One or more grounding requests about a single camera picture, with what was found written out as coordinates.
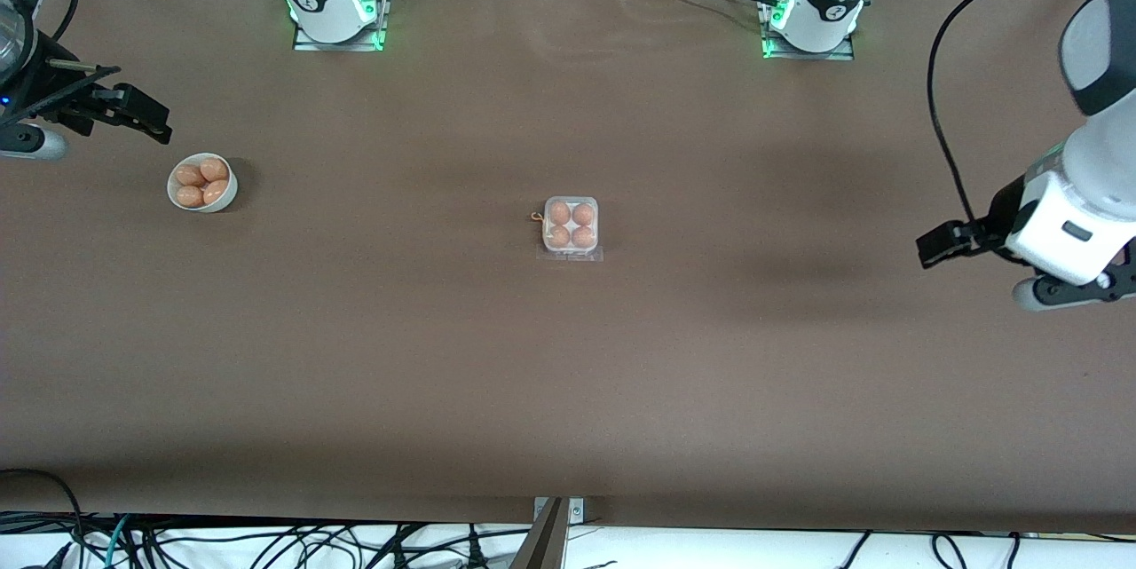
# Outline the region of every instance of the plastic container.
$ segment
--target plastic container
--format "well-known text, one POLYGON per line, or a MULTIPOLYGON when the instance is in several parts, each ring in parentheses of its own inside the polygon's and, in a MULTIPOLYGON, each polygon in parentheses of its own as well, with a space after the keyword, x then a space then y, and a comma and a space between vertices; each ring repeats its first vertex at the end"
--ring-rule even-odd
POLYGON ((552 254, 584 257, 595 252, 600 246, 599 202, 590 196, 549 198, 544 201, 541 236, 544 239, 544 248, 552 254), (588 208, 591 218, 587 217, 588 208))
POLYGON ((233 173, 233 166, 228 165, 228 161, 225 160, 224 157, 219 157, 216 153, 210 152, 194 153, 193 157, 186 157, 186 159, 183 159, 181 164, 174 165, 174 169, 170 169, 169 177, 166 179, 166 195, 169 196, 169 201, 173 202, 173 204, 177 206, 177 209, 185 209, 186 212, 220 212, 220 210, 227 208, 229 202, 233 201, 233 198, 236 196, 236 174, 233 173), (177 182, 175 174, 177 173, 177 168, 182 165, 201 165, 201 162, 206 159, 217 159, 222 161, 222 164, 225 164, 226 168, 228 168, 228 187, 225 189, 225 192, 222 193, 218 200, 210 202, 210 204, 202 206, 201 208, 186 208, 186 206, 183 206, 177 201, 177 190, 182 187, 182 184, 177 182))

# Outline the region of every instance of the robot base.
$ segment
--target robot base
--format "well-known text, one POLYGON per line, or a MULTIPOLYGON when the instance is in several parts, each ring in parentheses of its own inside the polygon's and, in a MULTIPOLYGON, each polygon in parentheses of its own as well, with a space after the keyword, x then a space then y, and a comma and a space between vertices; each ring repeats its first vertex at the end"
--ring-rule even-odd
POLYGON ((852 60, 851 34, 844 36, 844 40, 841 41, 841 44, 835 50, 824 52, 824 55, 817 55, 817 52, 812 51, 801 51, 792 47, 785 40, 785 36, 769 25, 776 11, 778 11, 777 7, 765 6, 761 2, 758 3, 758 20, 761 23, 761 52, 767 59, 852 60))
POLYGON ((300 23, 292 15, 292 23, 295 23, 295 36, 292 39, 292 50, 295 51, 382 51, 386 43, 386 22, 391 15, 391 0, 359 0, 364 11, 375 11, 376 18, 367 24, 352 39, 341 43, 320 43, 312 39, 300 27, 300 23))

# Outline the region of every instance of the egg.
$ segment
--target egg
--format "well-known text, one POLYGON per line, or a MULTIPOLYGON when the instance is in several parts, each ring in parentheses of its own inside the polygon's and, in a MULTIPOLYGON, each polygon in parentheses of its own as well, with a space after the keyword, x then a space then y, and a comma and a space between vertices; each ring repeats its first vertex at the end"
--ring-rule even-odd
POLYGON ((228 187, 227 181, 212 181, 211 184, 206 186, 206 193, 204 193, 206 204, 209 206, 211 204, 212 201, 218 200, 218 198, 220 198, 220 195, 225 193, 225 189, 227 187, 228 187))
POLYGON ((571 209, 568 209, 567 202, 552 201, 549 204, 549 220, 553 225, 562 226, 568 223, 569 217, 571 217, 571 209))
POLYGON ((195 185, 182 185, 177 190, 177 202, 182 208, 200 208, 206 204, 201 189, 195 185))
POLYGON ((207 181, 224 181, 228 177, 228 166, 220 159, 206 159, 201 162, 201 175, 207 181))
POLYGON ((590 226, 579 226, 571 233, 571 244, 580 246, 580 249, 592 246, 595 244, 595 234, 592 233, 590 226))
POLYGON ((206 184, 206 177, 201 175, 201 169, 195 165, 178 165, 177 169, 174 169, 174 177, 183 185, 201 187, 206 184))
POLYGON ((595 208, 592 208, 590 202, 580 202, 571 214, 571 220, 576 221, 576 225, 579 226, 592 225, 592 221, 595 220, 595 208))
POLYGON ((568 228, 565 226, 553 226, 549 229, 549 246, 568 246, 568 239, 571 234, 568 234, 568 228))

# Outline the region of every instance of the white bowl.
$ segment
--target white bowl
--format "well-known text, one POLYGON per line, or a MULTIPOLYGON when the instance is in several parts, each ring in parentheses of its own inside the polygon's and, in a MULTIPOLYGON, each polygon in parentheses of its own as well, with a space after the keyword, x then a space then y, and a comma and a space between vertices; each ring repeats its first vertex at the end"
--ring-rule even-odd
POLYGON ((220 210, 227 208, 229 202, 233 201, 233 198, 236 196, 236 174, 233 173, 233 166, 228 165, 228 161, 225 160, 224 157, 219 157, 216 156, 216 153, 210 152, 194 153, 193 157, 186 157, 186 159, 179 161, 178 165, 174 165, 174 169, 170 169, 169 177, 166 179, 166 195, 169 196, 169 201, 173 202, 173 204, 177 206, 178 209, 185 209, 186 212, 220 212, 220 210), (181 168, 182 165, 201 165, 201 162, 206 159, 217 159, 222 161, 222 164, 225 164, 226 168, 228 168, 228 187, 225 189, 225 192, 222 193, 218 200, 210 202, 210 204, 202 206, 201 208, 186 208, 186 206, 183 206, 177 201, 177 190, 182 187, 182 184, 177 182, 175 174, 177 173, 177 168, 181 168))

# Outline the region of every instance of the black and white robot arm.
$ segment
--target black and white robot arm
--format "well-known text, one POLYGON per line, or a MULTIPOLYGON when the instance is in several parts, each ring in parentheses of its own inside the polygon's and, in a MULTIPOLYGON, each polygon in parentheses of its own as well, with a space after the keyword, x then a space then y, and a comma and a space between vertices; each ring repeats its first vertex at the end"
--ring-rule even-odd
POLYGON ((924 268, 983 252, 1034 266, 1013 291, 1028 310, 1136 296, 1136 0, 1087 0, 1059 52, 1086 123, 1000 190, 974 226, 949 221, 918 241, 924 268))

